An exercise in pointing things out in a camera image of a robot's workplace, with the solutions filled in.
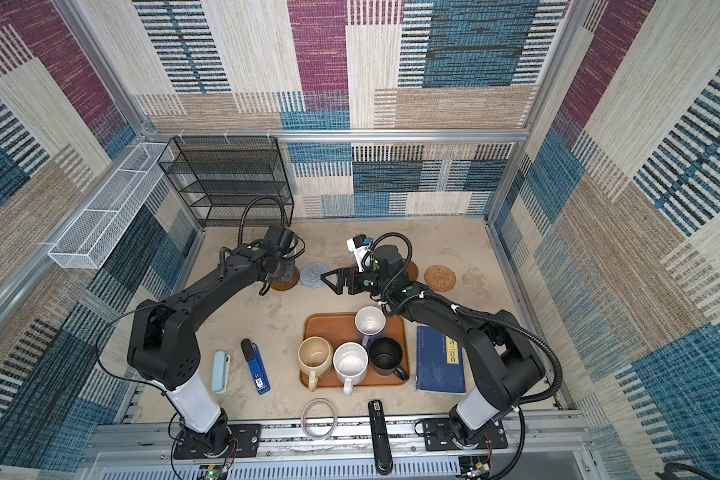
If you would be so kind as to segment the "blue woven round coaster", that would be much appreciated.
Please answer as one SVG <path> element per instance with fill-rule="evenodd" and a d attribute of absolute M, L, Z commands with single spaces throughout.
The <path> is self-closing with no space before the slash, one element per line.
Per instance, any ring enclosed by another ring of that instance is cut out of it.
<path fill-rule="evenodd" d="M 300 283 L 310 289 L 320 288 L 324 285 L 321 276 L 329 271 L 330 267 L 323 263 L 309 263 L 300 270 Z"/>

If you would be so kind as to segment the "purple mug white inside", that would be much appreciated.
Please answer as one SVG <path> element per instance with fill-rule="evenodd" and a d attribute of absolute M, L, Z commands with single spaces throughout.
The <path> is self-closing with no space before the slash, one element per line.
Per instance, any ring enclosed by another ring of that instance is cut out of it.
<path fill-rule="evenodd" d="M 354 324 L 359 335 L 359 343 L 368 349 L 386 328 L 387 317 L 375 306 L 361 308 L 355 315 Z"/>

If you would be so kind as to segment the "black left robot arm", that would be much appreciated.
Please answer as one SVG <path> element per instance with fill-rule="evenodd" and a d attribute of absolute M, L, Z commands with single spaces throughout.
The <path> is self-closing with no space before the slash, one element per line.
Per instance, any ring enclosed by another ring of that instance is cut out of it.
<path fill-rule="evenodd" d="M 265 236 L 243 241 L 243 229 L 252 207 L 271 201 L 280 219 Z M 201 352 L 196 333 L 201 325 L 236 293 L 260 282 L 261 296 L 283 276 L 286 265 L 299 253 L 298 236 L 288 228 L 283 202 L 271 195 L 251 200 L 243 210 L 237 246 L 219 250 L 217 268 L 184 290 L 161 301 L 145 300 L 129 314 L 133 317 L 126 360 L 140 377 L 138 383 L 158 389 L 182 421 L 185 445 L 207 458 L 231 449 L 228 417 L 210 396 L 198 368 Z"/>

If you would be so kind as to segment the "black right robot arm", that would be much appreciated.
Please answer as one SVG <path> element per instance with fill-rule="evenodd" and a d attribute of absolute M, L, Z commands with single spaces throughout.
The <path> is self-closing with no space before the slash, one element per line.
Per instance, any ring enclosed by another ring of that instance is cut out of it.
<path fill-rule="evenodd" d="M 356 264 L 323 273 L 325 285 L 338 295 L 366 292 L 386 316 L 429 326 L 466 353 L 474 387 L 449 412 L 456 445 L 476 445 L 487 425 L 558 393 L 563 368 L 553 349 L 506 310 L 477 311 L 411 279 L 413 246 L 405 235 L 388 232 L 372 240 L 360 234 L 347 246 Z"/>

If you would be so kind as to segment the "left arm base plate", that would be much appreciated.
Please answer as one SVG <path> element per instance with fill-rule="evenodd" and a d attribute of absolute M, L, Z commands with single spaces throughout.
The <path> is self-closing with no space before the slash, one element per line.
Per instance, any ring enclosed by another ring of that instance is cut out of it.
<path fill-rule="evenodd" d="M 257 455 L 261 424 L 227 424 L 198 433 L 188 427 L 178 434 L 173 460 L 253 458 Z"/>

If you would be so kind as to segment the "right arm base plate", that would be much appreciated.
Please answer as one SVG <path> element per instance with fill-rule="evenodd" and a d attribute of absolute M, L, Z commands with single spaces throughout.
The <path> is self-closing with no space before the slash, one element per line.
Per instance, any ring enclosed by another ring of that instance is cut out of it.
<path fill-rule="evenodd" d="M 422 437 L 427 451 L 507 449 L 508 441 L 503 424 L 489 422 L 467 444 L 459 443 L 447 418 L 431 417 L 414 423 L 414 432 Z"/>

